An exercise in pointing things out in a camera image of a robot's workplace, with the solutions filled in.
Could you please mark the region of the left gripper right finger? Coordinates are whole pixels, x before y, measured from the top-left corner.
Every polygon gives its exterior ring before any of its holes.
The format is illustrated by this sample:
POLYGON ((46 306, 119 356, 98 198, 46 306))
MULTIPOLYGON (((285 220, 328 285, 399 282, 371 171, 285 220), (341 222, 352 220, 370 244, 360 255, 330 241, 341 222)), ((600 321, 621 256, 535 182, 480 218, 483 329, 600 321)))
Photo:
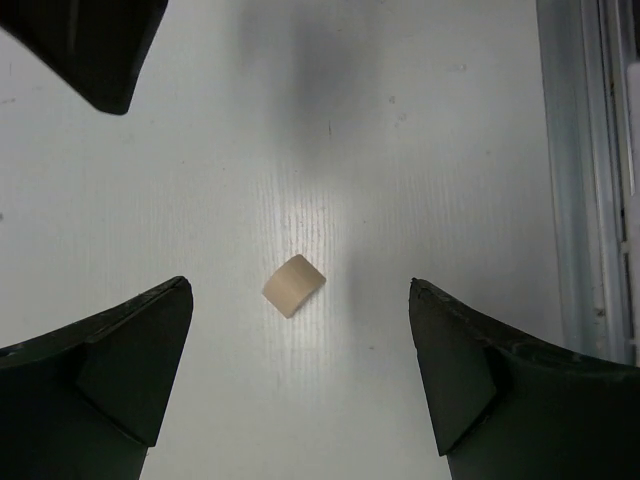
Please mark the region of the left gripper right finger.
POLYGON ((434 284, 409 319, 438 453, 455 479, 635 479, 639 371, 542 341, 434 284))

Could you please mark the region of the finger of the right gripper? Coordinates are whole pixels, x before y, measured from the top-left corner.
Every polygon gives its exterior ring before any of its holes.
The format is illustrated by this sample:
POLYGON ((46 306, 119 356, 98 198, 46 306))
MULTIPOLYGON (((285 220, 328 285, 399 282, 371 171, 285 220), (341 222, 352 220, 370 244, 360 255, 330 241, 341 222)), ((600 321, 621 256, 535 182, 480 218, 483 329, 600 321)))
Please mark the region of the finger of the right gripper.
POLYGON ((167 0, 14 0, 1 29, 97 110, 129 111, 167 0))

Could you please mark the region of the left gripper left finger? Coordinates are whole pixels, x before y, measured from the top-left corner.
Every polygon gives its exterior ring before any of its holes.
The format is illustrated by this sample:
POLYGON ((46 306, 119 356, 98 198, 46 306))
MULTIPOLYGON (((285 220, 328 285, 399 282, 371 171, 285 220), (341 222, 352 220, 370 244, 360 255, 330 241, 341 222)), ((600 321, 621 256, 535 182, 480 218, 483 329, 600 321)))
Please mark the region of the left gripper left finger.
POLYGON ((174 277, 1 350, 4 479, 137 479, 158 440, 193 313, 174 277))

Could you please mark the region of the small light wood block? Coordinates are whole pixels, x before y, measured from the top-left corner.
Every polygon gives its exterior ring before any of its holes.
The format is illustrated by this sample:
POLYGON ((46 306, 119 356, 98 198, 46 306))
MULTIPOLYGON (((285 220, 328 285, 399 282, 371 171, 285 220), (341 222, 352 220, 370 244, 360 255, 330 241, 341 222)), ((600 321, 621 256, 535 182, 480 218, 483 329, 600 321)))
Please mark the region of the small light wood block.
POLYGON ((286 261, 265 283, 262 294, 289 319, 326 283, 325 276, 303 255, 286 261))

